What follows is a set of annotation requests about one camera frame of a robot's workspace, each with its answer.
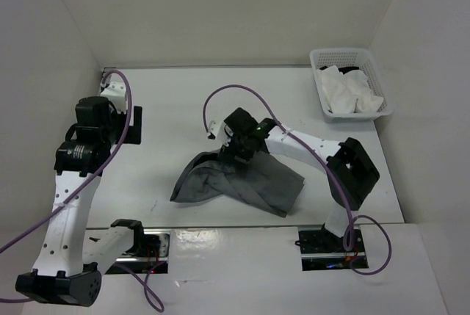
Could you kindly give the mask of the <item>grey pleated skirt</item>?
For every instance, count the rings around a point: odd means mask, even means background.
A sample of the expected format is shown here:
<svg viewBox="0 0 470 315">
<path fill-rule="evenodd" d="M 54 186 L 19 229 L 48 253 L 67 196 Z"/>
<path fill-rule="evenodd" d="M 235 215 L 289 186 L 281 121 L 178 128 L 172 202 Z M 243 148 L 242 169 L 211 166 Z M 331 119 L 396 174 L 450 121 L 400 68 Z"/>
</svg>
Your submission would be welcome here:
<svg viewBox="0 0 470 315">
<path fill-rule="evenodd" d="M 217 151 L 201 152 L 183 169 L 170 201 L 202 204 L 227 196 L 279 217 L 286 217 L 304 187 L 304 177 L 268 153 L 248 162 L 225 163 Z"/>
</svg>

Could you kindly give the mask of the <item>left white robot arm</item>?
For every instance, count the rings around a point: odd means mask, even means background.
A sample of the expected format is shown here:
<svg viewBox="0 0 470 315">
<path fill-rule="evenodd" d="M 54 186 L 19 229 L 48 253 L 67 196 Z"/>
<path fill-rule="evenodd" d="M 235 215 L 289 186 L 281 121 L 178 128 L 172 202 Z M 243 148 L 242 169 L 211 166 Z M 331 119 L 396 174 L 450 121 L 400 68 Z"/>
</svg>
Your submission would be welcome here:
<svg viewBox="0 0 470 315">
<path fill-rule="evenodd" d="M 15 282 L 18 293 L 38 303 L 90 307 L 101 290 L 102 275 L 123 252 L 141 254 L 142 224 L 118 220 L 89 252 L 84 238 L 92 201 L 104 168 L 126 143 L 134 114 L 132 99 L 92 96 L 76 107 L 76 123 L 55 153 L 55 197 L 40 254 L 30 272 Z"/>
</svg>

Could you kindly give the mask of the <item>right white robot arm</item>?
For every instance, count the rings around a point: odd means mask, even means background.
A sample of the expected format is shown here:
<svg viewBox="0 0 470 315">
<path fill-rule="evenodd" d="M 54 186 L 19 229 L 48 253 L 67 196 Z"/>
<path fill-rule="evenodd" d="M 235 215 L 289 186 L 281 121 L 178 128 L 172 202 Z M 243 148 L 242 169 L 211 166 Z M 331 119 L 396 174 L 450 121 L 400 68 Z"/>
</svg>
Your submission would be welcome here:
<svg viewBox="0 0 470 315">
<path fill-rule="evenodd" d="M 208 137 L 222 143 L 220 155 L 228 161 L 248 163 L 256 153 L 264 152 L 324 171 L 335 200 L 321 235 L 322 244 L 330 251 L 340 250 L 347 243 L 350 220 L 380 178 L 358 140 L 324 140 L 287 128 L 272 118 L 258 122 L 242 108 L 220 123 L 210 122 Z"/>
</svg>

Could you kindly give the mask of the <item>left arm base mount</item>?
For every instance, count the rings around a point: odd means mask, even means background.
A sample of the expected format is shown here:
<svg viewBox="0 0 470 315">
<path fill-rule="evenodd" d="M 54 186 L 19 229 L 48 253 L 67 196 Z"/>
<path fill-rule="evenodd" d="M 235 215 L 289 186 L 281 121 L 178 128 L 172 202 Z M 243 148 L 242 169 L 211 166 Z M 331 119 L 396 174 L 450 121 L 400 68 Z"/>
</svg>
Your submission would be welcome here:
<svg viewBox="0 0 470 315">
<path fill-rule="evenodd" d="M 137 275 L 166 274 L 170 251 L 170 231 L 166 229 L 145 229 L 145 243 L 138 251 L 122 253 L 106 271 L 107 275 L 126 274 L 120 268 L 127 267 Z"/>
</svg>

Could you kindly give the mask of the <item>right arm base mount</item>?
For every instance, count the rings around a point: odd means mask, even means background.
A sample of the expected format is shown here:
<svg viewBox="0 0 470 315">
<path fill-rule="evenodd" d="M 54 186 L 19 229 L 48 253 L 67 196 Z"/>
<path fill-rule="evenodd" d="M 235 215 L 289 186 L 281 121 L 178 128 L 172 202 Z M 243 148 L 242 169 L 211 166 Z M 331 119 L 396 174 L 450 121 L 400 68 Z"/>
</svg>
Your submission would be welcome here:
<svg viewBox="0 0 470 315">
<path fill-rule="evenodd" d="M 351 251 L 344 249 L 342 238 L 324 228 L 300 228 L 294 244 L 300 250 L 303 271 L 351 269 L 351 262 L 357 269 L 369 268 L 359 228 L 355 229 L 355 244 Z"/>
</svg>

